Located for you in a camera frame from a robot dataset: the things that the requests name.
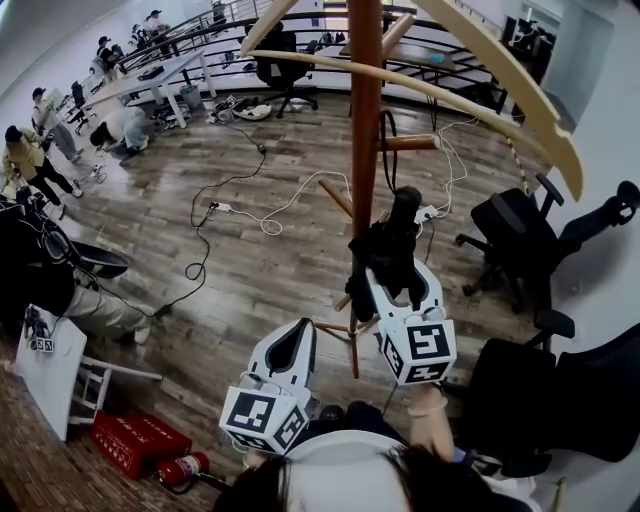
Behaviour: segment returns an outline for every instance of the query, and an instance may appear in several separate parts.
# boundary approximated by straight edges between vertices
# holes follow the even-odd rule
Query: trash bin
[[[180,89],[180,95],[191,110],[195,110],[202,105],[202,98],[197,85],[185,85]]]

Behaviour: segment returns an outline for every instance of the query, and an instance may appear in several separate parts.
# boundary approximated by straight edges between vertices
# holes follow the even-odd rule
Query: box
[[[112,416],[98,411],[91,440],[132,480],[147,465],[176,459],[191,450],[191,439],[150,414]]]

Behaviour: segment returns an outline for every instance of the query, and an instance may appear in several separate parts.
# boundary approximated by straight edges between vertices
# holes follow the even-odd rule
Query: shoe
[[[138,345],[144,345],[149,338],[149,334],[151,334],[151,325],[147,327],[143,327],[141,329],[136,329],[133,333],[133,341],[135,341]]]
[[[138,147],[138,151],[144,151],[145,149],[147,149],[147,147],[149,147],[149,137],[145,137],[142,146]]]
[[[67,205],[61,204],[60,206],[56,206],[53,209],[52,213],[55,217],[58,218],[58,220],[62,220],[62,217],[64,217],[64,212],[66,211],[66,209],[67,209]]]

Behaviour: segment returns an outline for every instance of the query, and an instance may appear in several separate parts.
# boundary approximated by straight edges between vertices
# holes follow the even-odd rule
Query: jeans
[[[73,187],[62,174],[56,172],[47,157],[45,157],[42,167],[36,167],[36,173],[37,174],[34,178],[28,180],[29,185],[40,190],[40,192],[42,192],[54,205],[60,206],[60,198],[45,181],[45,178],[56,183],[67,194],[71,194],[71,192],[73,192]]]
[[[144,311],[144,307],[134,304]],[[106,292],[76,286],[64,316],[82,330],[117,339],[125,333],[148,327],[151,319]]]
[[[76,143],[73,136],[62,123],[58,123],[52,130],[53,141],[67,160],[76,156]]]
[[[124,141],[129,149],[138,149],[144,144],[147,136],[142,131],[145,124],[144,110],[136,108],[136,112],[124,127]]]
[[[349,405],[345,417],[341,420],[318,419],[312,420],[291,445],[296,446],[323,434],[329,434],[337,430],[363,430],[381,436],[390,437],[406,444],[402,436],[394,430],[382,417],[382,411],[364,402],[353,402]]]

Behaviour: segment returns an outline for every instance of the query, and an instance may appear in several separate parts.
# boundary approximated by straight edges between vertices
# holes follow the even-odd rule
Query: black office chair
[[[597,210],[569,222],[557,237],[546,217],[552,203],[562,206],[564,199],[545,176],[538,174],[536,178],[547,190],[540,210],[534,198],[520,189],[494,194],[471,210],[471,217],[487,242],[462,234],[456,237],[456,244],[468,243],[483,251],[488,264],[475,284],[463,287],[464,294],[472,295],[489,279],[504,272],[515,296],[512,309],[516,314],[523,308],[518,278],[534,292],[537,309],[548,309],[550,276],[560,262],[608,226],[629,222],[640,206],[638,187],[623,181],[615,196]]]
[[[536,346],[552,334],[574,335],[573,321],[544,311],[530,342],[491,339],[469,387],[445,383],[463,399],[456,445],[499,460],[502,474],[534,476],[562,448],[618,462],[640,434],[640,324],[607,344],[556,357]]]
[[[256,50],[296,52],[295,32],[284,32],[283,28],[282,22],[278,22],[256,47]],[[314,53],[317,46],[317,41],[311,41],[304,50],[304,53]],[[309,93],[315,92],[315,87],[294,88],[294,83],[297,80],[315,68],[314,64],[267,57],[256,57],[256,62],[258,64],[256,73],[258,78],[270,88],[284,91],[264,99],[264,101],[268,103],[271,100],[284,98],[280,111],[278,112],[278,119],[282,118],[282,112],[284,112],[284,109],[293,98],[298,98],[310,103],[313,110],[318,109],[318,103],[308,96]]]

